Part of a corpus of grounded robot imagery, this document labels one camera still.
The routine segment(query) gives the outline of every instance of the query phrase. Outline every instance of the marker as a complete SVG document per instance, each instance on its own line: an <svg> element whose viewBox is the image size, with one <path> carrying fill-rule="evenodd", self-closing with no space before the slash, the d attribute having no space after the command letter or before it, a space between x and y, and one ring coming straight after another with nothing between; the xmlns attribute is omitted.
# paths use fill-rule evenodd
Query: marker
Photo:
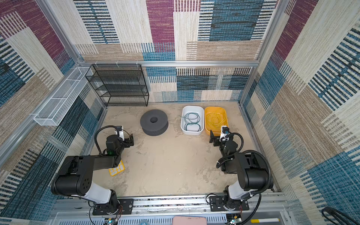
<svg viewBox="0 0 360 225"><path fill-rule="evenodd" d="M258 223L261 223L261 222L280 222L280 219L279 218L267 218L267 219L254 219L254 220L251 220L252 224L258 224Z"/></svg>

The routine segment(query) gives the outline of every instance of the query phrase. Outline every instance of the orange plastic bin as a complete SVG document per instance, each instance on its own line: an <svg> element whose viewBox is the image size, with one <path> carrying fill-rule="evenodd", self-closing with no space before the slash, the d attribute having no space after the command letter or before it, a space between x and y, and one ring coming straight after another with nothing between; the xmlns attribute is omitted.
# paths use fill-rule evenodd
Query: orange plastic bin
<svg viewBox="0 0 360 225"><path fill-rule="evenodd" d="M209 106L205 108L205 132L210 136L210 130L215 136L220 136L221 126L229 126L228 116L222 107Z"/></svg>

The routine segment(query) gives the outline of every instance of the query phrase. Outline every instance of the black mesh shelf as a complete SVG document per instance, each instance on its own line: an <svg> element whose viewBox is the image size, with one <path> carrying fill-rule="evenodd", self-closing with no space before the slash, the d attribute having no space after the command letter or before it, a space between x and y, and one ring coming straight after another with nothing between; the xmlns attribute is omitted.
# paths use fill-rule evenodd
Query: black mesh shelf
<svg viewBox="0 0 360 225"><path fill-rule="evenodd" d="M148 106L149 91L141 65L93 64L89 71L86 79L106 106Z"/></svg>

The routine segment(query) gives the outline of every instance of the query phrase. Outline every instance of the patterned carpet wall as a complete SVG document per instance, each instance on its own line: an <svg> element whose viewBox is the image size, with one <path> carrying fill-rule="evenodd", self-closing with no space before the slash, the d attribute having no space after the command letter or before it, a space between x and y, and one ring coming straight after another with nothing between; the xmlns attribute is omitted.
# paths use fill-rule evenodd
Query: patterned carpet wall
<svg viewBox="0 0 360 225"><path fill-rule="evenodd" d="M238 101L251 67L143 67L149 102Z"/></svg>
<svg viewBox="0 0 360 225"><path fill-rule="evenodd" d="M0 0L0 145L74 65L34 0Z"/></svg>
<svg viewBox="0 0 360 225"><path fill-rule="evenodd" d="M31 131L0 170L0 224L45 224L51 181L66 156L83 155L103 108L89 84L57 127Z"/></svg>
<svg viewBox="0 0 360 225"><path fill-rule="evenodd" d="M298 224L360 221L360 1L291 0L244 107Z"/></svg>
<svg viewBox="0 0 360 225"><path fill-rule="evenodd" d="M277 0L49 0L85 61L254 60Z"/></svg>

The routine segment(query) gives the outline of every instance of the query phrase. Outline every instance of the yellow calculator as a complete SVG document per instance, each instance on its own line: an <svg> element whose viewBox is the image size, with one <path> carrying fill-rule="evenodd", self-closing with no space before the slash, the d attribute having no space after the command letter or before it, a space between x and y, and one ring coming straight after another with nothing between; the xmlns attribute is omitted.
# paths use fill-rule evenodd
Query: yellow calculator
<svg viewBox="0 0 360 225"><path fill-rule="evenodd" d="M117 167L109 168L109 173L110 173L110 176L115 176L116 174L119 174L124 170L125 170L124 163L122 163L122 160L121 160Z"/></svg>

